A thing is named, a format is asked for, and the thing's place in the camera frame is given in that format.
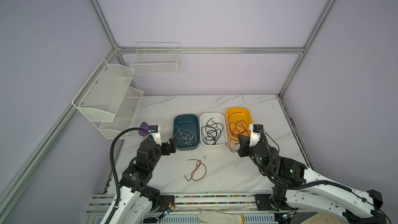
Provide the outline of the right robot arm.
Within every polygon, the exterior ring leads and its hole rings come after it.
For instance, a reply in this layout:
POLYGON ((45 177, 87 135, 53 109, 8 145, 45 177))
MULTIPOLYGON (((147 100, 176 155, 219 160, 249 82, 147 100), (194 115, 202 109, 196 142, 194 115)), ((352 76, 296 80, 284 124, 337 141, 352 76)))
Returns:
POLYGON ((298 209, 329 215, 344 224, 390 224, 382 211, 382 194, 360 191, 328 179, 305 164, 282 157, 267 140, 261 126, 250 137, 239 135, 240 157, 248 157, 272 184, 267 200, 256 196, 258 208, 298 209))

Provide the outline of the white plastic bin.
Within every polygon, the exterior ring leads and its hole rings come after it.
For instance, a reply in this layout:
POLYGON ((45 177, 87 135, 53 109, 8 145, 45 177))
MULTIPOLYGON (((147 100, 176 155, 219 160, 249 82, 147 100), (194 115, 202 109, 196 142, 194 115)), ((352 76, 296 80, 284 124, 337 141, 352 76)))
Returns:
POLYGON ((221 113, 203 113, 200 116, 200 141, 205 147, 219 148, 228 140, 227 125, 221 113))

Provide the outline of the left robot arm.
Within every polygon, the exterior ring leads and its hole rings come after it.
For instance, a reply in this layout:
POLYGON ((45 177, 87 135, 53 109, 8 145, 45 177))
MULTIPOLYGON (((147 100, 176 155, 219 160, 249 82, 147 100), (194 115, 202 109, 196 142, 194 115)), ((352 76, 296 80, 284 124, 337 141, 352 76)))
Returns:
POLYGON ((114 138, 110 147, 110 165, 115 181, 116 195, 102 219, 103 224, 154 224, 159 223, 173 211, 173 205, 170 203, 159 216, 145 217, 150 211, 155 211, 160 206, 160 191, 148 186, 155 166, 162 156, 169 156, 176 152, 173 138, 166 143, 161 142, 160 130, 158 125, 151 125, 148 130, 129 128, 114 138), (114 149, 117 141, 131 131, 142 131, 147 136, 141 142, 136 157, 131 160, 119 179, 115 166, 114 149))

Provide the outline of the yellow plastic bin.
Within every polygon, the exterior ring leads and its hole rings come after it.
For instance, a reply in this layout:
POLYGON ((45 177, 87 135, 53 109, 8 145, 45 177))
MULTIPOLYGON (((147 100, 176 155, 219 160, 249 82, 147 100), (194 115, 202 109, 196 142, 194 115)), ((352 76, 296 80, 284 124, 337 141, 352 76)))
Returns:
POLYGON ((250 137, 249 125, 252 124, 250 111, 242 107, 227 110, 227 131, 230 139, 238 141, 238 135, 250 137))

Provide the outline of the white mesh two-tier shelf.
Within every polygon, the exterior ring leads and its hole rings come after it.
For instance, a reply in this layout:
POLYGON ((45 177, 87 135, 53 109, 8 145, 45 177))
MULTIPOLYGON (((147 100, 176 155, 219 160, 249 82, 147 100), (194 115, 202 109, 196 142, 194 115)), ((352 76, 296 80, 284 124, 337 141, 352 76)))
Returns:
POLYGON ((133 126, 144 92, 132 86, 135 71, 102 60, 72 105, 108 140, 133 126))

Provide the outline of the purple pink spatula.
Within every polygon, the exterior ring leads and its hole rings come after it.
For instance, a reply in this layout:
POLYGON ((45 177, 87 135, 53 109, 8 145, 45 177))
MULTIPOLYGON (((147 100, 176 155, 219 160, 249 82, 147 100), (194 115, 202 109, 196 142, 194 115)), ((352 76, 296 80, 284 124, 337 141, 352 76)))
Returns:
POLYGON ((144 141, 148 135, 149 125, 146 122, 142 122, 140 128, 141 130, 139 130, 139 135, 142 137, 142 141, 144 141))

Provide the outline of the beige cloth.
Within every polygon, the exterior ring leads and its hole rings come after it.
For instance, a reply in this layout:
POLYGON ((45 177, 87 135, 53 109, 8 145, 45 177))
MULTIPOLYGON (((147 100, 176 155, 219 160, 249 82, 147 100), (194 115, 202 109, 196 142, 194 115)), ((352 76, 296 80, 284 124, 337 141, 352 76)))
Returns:
POLYGON ((330 216, 316 214, 302 222, 303 224, 339 224, 340 222, 330 216))

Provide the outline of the teal plastic bin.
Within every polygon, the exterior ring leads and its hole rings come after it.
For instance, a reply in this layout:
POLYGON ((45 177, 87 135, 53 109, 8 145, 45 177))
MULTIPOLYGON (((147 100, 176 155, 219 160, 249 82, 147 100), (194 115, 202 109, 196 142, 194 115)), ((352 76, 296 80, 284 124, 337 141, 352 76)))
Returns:
POLYGON ((194 150, 200 143, 199 118, 195 114, 182 114, 174 118, 173 136, 178 150, 194 150))

